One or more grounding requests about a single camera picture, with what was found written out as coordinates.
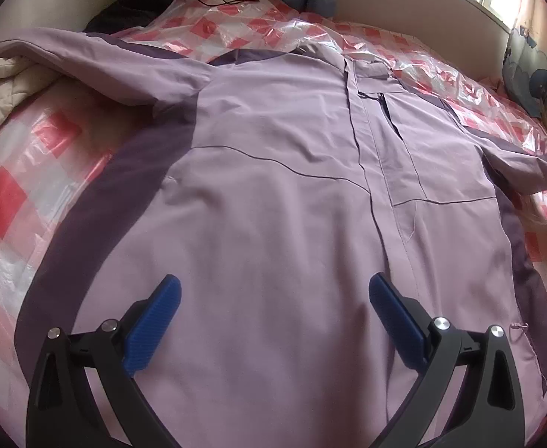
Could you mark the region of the lilac purple jacket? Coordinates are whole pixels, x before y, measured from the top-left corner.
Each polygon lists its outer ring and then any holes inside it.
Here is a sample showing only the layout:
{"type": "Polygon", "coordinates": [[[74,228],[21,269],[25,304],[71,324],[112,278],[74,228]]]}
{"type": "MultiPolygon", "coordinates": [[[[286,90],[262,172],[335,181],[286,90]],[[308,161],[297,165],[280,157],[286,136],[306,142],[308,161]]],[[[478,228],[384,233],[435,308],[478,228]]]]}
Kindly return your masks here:
{"type": "Polygon", "coordinates": [[[140,130],[67,212],[16,308],[0,422],[24,442],[50,329],[117,318],[167,275],[181,307],[136,377],[185,447],[365,447],[416,380],[369,301],[384,274],[433,317],[499,325],[525,432],[547,419],[547,287],[515,195],[533,154],[375,60],[326,47],[203,63],[100,34],[0,40],[100,93],[140,130]]]}

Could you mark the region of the red checked plastic bed cover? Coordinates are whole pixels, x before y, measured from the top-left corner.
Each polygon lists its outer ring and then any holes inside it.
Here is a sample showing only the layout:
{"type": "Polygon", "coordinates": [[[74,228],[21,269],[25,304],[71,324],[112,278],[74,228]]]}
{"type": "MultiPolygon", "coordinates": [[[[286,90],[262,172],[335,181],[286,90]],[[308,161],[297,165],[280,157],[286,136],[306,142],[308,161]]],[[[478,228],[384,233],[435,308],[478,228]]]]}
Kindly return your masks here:
{"type": "MultiPolygon", "coordinates": [[[[303,43],[378,57],[415,88],[447,101],[470,127],[547,152],[547,133],[536,120],[412,35],[300,13],[281,0],[211,2],[174,0],[148,29],[131,27],[124,37],[200,61],[303,43]]],[[[0,127],[0,428],[15,445],[25,442],[29,394],[13,345],[22,301],[63,217],[138,122],[131,108],[62,79],[25,100],[0,127]]]]}

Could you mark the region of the beige quilted blanket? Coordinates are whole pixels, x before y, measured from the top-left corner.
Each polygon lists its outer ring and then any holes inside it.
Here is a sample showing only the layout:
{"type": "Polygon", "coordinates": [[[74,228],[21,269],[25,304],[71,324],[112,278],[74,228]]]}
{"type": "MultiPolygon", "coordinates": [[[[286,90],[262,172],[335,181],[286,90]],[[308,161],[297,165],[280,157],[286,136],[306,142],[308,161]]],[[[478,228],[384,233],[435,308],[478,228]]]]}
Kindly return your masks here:
{"type": "Polygon", "coordinates": [[[0,58],[0,127],[15,108],[60,76],[24,57],[0,58]]]}

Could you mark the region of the blue patterned curtain right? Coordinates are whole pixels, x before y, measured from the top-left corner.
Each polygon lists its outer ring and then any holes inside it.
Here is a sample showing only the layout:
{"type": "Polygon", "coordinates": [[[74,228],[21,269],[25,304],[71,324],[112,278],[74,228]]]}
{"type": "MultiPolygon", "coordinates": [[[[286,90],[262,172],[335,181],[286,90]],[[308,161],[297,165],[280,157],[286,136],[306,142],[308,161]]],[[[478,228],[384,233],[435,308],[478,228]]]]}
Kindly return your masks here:
{"type": "Polygon", "coordinates": [[[547,101],[547,3],[521,0],[509,34],[502,81],[512,101],[540,118],[547,101]]]}

